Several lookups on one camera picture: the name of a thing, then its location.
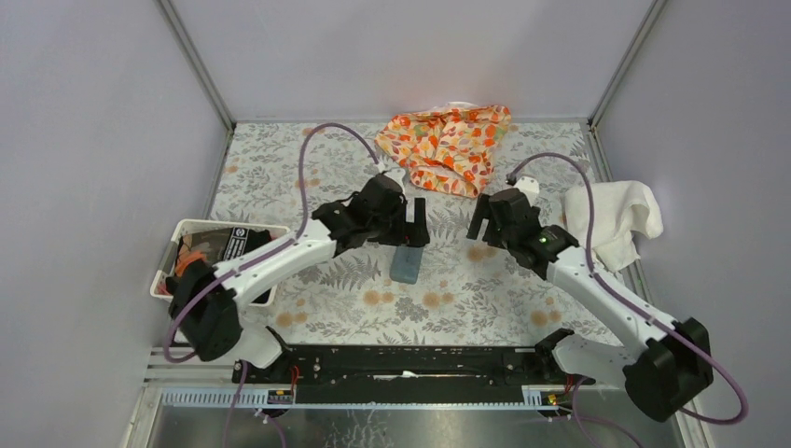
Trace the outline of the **dark blue glasses case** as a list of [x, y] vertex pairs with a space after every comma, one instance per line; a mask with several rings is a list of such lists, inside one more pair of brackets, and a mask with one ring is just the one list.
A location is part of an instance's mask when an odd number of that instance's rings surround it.
[[390, 279], [401, 284], [415, 285], [418, 282], [422, 260], [422, 247], [399, 246], [392, 258]]

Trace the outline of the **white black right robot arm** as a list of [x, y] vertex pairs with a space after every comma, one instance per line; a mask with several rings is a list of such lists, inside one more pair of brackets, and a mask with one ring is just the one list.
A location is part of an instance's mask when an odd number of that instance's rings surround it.
[[619, 340], [618, 346], [561, 337], [534, 363], [544, 383], [569, 374], [626, 391], [649, 418], [663, 422], [714, 380], [706, 327], [681, 322], [642, 301], [610, 273], [590, 272], [586, 251], [564, 228], [544, 226], [540, 210], [519, 189], [481, 195], [467, 233], [505, 249], [517, 263], [581, 303]]

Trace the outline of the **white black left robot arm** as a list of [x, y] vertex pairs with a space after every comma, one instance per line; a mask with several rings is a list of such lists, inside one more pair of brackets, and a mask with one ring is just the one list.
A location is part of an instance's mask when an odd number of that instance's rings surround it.
[[409, 201], [393, 178], [375, 175], [349, 198], [320, 205], [302, 227], [254, 251], [215, 265], [188, 264], [170, 304], [164, 355], [177, 362], [170, 345], [181, 332], [192, 348], [181, 361], [229, 357], [253, 365], [266, 383], [279, 383], [289, 371], [285, 344], [275, 331], [243, 323], [249, 305], [285, 279], [368, 242], [424, 247], [429, 241], [425, 199]]

